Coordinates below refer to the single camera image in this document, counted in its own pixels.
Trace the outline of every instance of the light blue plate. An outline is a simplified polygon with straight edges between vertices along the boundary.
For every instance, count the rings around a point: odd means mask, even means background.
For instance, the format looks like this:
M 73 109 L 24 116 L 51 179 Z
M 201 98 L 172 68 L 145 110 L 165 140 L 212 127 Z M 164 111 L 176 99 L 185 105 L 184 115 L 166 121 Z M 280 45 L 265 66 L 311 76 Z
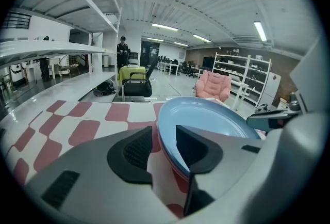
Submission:
M 191 126 L 228 136 L 260 139 L 257 132 L 229 108 L 201 98 L 171 99 L 160 109 L 158 130 L 167 155 L 186 176 L 189 176 L 189 169 L 176 148 L 176 125 Z

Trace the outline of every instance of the fluorescent light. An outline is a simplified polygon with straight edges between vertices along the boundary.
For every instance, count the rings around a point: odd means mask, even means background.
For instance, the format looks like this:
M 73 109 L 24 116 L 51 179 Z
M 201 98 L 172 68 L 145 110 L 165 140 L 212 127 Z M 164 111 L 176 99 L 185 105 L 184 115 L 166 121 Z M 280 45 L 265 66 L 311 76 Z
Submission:
M 183 43 L 179 43 L 179 42 L 175 42 L 175 44 L 177 44 L 177 45 L 181 45 L 181 46 L 184 46 L 184 47 L 188 47 L 188 45 L 183 44 Z
M 199 38 L 199 39 L 201 39 L 201 40 L 204 40 L 204 41 L 206 41 L 206 42 L 211 42 L 210 40 L 207 40 L 207 39 L 204 39 L 204 38 L 202 38 L 201 36 L 198 36 L 198 35 L 193 35 L 194 37 L 196 37 L 196 38 Z
M 263 28 L 262 28 L 262 24 L 261 24 L 261 22 L 260 22 L 260 21 L 255 21 L 255 22 L 254 22 L 254 25 L 255 25 L 256 28 L 257 28 L 257 31 L 258 31 L 258 33 L 259 33 L 259 35 L 260 35 L 261 40 L 262 40 L 262 41 L 267 41 L 267 38 L 266 38 L 265 32 L 264 32 L 264 30 L 263 30 Z
M 171 29 L 171 30 L 175 30 L 177 31 L 177 28 L 171 28 L 171 27 L 167 27 L 167 26 L 163 26 L 163 25 L 159 25 L 159 24 L 155 24 L 153 23 L 154 27 L 160 27 L 160 28 L 167 28 L 167 29 Z
M 147 38 L 148 40 L 155 40 L 155 41 L 163 41 L 163 40 L 158 40 L 158 39 L 153 39 L 153 38 Z

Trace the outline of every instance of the pink armchair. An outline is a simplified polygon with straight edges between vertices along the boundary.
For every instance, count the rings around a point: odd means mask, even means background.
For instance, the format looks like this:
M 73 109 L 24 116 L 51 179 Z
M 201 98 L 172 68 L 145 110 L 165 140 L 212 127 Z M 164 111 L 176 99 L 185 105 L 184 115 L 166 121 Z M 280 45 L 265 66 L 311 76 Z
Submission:
M 229 98 L 231 86 L 232 79 L 230 76 L 204 70 L 195 85 L 196 97 L 216 98 L 224 102 Z

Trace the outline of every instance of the window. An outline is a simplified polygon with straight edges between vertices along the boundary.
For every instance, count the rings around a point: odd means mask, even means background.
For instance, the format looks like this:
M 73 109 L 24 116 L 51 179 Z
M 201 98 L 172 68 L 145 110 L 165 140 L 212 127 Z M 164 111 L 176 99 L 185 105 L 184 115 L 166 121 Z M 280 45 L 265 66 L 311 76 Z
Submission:
M 1 28 L 24 28 L 29 29 L 30 15 L 9 12 L 4 19 Z

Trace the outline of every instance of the person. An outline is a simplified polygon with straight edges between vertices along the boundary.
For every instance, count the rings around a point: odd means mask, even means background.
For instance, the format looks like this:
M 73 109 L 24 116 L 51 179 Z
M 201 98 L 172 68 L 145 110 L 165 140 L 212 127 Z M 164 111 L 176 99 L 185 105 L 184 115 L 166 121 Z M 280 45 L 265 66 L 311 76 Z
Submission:
M 50 40 L 48 36 L 44 37 L 43 40 Z M 41 78 L 43 82 L 50 80 L 50 71 L 48 69 L 47 58 L 40 58 L 39 59 L 40 70 L 41 70 Z
M 122 36 L 120 38 L 120 43 L 117 45 L 117 65 L 118 72 L 120 68 L 128 64 L 128 58 L 130 56 L 130 49 L 127 44 L 125 44 L 126 38 Z

